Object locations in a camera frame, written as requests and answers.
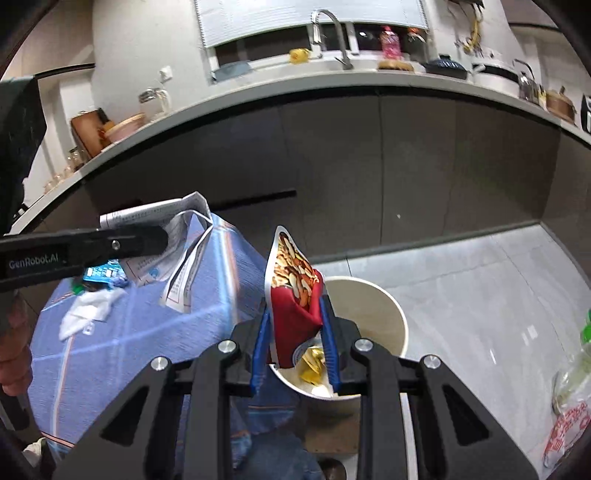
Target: blue pot lid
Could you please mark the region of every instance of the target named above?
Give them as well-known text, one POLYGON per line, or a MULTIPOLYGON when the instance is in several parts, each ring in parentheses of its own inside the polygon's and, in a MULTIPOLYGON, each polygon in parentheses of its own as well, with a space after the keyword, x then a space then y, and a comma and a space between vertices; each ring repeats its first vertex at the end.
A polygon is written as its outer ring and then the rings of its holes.
POLYGON ((437 67, 441 67, 444 69, 454 69, 466 72, 464 66, 461 63, 452 60, 449 55, 439 55, 438 59, 430 60, 429 65, 435 65, 437 67))

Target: white countertop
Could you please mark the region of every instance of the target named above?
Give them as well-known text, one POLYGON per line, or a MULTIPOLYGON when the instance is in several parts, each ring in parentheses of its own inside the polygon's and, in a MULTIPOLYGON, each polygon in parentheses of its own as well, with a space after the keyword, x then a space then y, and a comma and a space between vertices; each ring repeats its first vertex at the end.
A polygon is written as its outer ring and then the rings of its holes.
POLYGON ((376 71, 374 69, 356 70, 331 70, 322 72, 297 71, 297 75, 285 76, 281 79, 269 78, 257 75, 259 72, 252 72, 243 77, 227 80, 212 87, 217 92, 205 100, 183 108, 157 122, 150 123, 123 141, 111 145, 97 155, 93 160, 84 165, 71 177, 61 182, 56 188, 45 194, 36 201, 12 226, 11 234, 20 233, 22 230, 39 215, 50 203, 55 201, 72 188, 78 181, 81 181, 92 171, 107 163, 112 158, 123 153, 129 148, 160 134, 172 127, 181 125, 187 121, 199 118, 212 112, 239 105, 241 103, 260 100, 285 93, 302 92, 306 90, 317 90, 331 87, 349 86, 399 86, 418 87, 432 90, 443 90, 446 92, 471 95, 493 102, 502 103, 525 112, 531 113, 551 124, 558 125, 563 130, 571 132, 591 147, 591 135, 578 129, 568 122, 562 121, 545 110, 518 98, 513 98, 495 90, 476 86, 462 80, 455 80, 448 77, 429 75, 424 73, 407 73, 392 71, 376 71))

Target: crumpled paper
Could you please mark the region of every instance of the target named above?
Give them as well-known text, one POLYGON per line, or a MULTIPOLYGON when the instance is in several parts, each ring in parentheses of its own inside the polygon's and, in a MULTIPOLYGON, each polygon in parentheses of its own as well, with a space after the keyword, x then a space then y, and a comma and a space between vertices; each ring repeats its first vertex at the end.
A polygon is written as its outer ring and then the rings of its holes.
POLYGON ((87 291, 76 297, 76 300, 64 316, 60 325, 60 340, 64 341, 81 332, 90 322, 97 320, 102 322, 111 311, 111 306, 125 290, 113 288, 112 290, 87 291))

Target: snack bag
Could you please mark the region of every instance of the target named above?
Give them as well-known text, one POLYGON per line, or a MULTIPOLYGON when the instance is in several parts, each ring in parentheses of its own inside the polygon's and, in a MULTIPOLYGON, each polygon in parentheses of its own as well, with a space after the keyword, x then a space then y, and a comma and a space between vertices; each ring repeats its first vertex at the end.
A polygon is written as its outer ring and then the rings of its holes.
POLYGON ((265 299, 271 312, 271 359, 280 368, 293 368, 322 327, 320 297, 323 282, 282 226, 265 271, 265 299))

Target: tile floor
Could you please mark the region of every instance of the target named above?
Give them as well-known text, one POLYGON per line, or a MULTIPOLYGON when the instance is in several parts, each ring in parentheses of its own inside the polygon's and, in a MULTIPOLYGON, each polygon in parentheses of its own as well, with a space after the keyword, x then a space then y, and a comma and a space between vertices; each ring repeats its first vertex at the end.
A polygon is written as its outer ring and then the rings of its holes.
POLYGON ((579 349, 591 290, 540 225, 316 267, 392 294, 408 320, 407 356, 440 355, 549 474, 552 377, 579 349))

